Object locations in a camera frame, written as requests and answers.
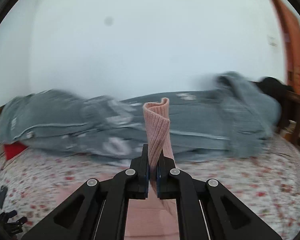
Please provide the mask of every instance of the gray comforter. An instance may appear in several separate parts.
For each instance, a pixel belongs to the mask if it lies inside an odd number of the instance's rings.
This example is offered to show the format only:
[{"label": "gray comforter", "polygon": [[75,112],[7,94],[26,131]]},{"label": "gray comforter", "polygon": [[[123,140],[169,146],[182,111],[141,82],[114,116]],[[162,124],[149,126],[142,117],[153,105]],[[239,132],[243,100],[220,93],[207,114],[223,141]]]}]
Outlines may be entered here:
[{"label": "gray comforter", "polygon": [[84,99],[60,90],[17,97],[3,109],[0,141],[54,152],[107,158],[140,155],[146,132],[142,105],[170,99],[170,138],[176,160],[247,157],[261,152],[280,105],[235,72],[219,76],[212,91],[169,92],[117,101]]}]

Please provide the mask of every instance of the mattress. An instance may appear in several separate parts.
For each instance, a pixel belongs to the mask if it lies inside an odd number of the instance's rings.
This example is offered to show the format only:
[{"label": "mattress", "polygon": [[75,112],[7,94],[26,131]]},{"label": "mattress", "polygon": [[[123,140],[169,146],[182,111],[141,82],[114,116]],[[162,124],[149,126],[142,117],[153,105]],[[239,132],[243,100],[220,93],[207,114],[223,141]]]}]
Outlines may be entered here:
[{"label": "mattress", "polygon": [[[296,164],[286,154],[284,144],[280,139],[274,151],[265,151],[258,157],[176,165],[195,179],[218,179],[283,239],[293,239],[300,230],[300,163]],[[296,152],[294,154],[300,158],[300,153]],[[8,186],[0,212],[17,210],[18,216],[12,221],[26,216],[28,222],[24,232],[27,232],[87,179],[109,179],[123,169],[125,167],[98,163],[89,154],[60,158],[30,148],[5,161],[0,148],[0,187]],[[148,207],[140,206],[140,201],[131,202],[125,239],[179,239],[174,217],[160,202],[153,211],[156,200],[154,195],[152,198],[154,202]],[[155,212],[156,219],[142,215],[146,214],[143,209]],[[133,230],[136,223],[142,227],[143,235]]]}]

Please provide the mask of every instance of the bed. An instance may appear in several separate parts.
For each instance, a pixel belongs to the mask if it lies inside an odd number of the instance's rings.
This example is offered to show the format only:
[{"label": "bed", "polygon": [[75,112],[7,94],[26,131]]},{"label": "bed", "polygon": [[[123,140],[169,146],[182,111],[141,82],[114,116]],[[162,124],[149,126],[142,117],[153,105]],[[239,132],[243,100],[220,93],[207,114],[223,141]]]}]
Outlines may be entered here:
[{"label": "bed", "polygon": [[[298,118],[291,142],[276,134],[258,157],[176,165],[195,179],[218,179],[282,239],[297,240],[300,239],[300,95],[287,92],[282,120],[292,103],[297,104]],[[282,129],[283,122],[279,122],[277,132]],[[8,186],[0,212],[15,209],[18,215],[13,220],[28,218],[24,232],[17,235],[20,239],[86,180],[109,179],[123,169],[126,167],[93,161],[89,154],[58,157],[31,148],[6,161],[0,146],[0,187]],[[132,203],[133,208],[140,214],[144,212],[138,209],[138,203]],[[178,224],[170,216],[158,206],[155,221],[145,219],[140,223],[143,227],[140,235],[133,227],[134,220],[140,219],[128,211],[125,239],[178,239]]]}]

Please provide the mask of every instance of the round metal pin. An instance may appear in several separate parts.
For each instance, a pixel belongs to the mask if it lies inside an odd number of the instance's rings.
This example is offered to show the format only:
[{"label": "round metal pin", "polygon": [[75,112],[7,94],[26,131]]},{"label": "round metal pin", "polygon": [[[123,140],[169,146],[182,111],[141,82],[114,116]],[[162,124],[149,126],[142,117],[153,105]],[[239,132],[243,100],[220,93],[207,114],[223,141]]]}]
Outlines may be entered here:
[{"label": "round metal pin", "polygon": [[171,170],[170,170],[170,173],[171,173],[172,175],[179,175],[179,174],[180,174],[180,170],[174,168],[174,169],[171,169]]},{"label": "round metal pin", "polygon": [[98,181],[96,179],[89,179],[87,181],[87,185],[90,186],[90,187],[93,187],[95,185],[97,185]]},{"label": "round metal pin", "polygon": [[208,184],[211,187],[216,187],[216,186],[218,186],[219,182],[216,179],[209,179]]},{"label": "round metal pin", "polygon": [[126,174],[129,175],[129,176],[132,176],[136,173],[136,171],[134,169],[127,169],[126,170]]}]

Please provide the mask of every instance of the red object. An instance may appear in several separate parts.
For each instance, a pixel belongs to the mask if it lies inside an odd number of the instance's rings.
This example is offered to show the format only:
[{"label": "red object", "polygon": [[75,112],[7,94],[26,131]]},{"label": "red object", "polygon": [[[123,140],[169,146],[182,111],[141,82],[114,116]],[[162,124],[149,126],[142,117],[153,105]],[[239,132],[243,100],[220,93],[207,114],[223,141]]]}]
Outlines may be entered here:
[{"label": "red object", "polygon": [[3,147],[7,161],[28,148],[27,146],[19,142],[15,142],[13,144],[5,144],[3,145]]}]

